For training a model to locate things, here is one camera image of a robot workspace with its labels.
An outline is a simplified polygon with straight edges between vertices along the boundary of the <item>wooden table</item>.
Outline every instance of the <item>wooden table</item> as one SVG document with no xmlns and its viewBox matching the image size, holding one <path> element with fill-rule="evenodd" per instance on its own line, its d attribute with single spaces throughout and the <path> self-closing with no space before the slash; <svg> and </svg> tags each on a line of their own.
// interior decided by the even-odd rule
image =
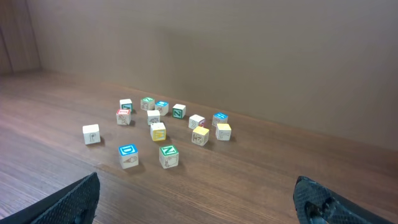
<svg viewBox="0 0 398 224">
<path fill-rule="evenodd" d="M 230 113 L 231 141 L 217 141 L 215 108 L 55 73 L 0 78 L 0 218 L 97 172 L 95 223 L 298 223 L 295 181 L 306 175 L 360 206 L 398 219 L 398 152 Z M 162 117 L 167 140 L 154 142 L 139 100 L 187 106 Z M 132 125 L 118 126 L 119 100 L 131 98 Z M 188 118 L 206 118 L 210 139 L 191 143 Z M 81 127 L 99 124 L 86 146 Z M 122 170 L 118 146 L 133 143 L 139 166 Z M 159 146 L 174 144 L 178 167 L 163 169 Z"/>
</svg>

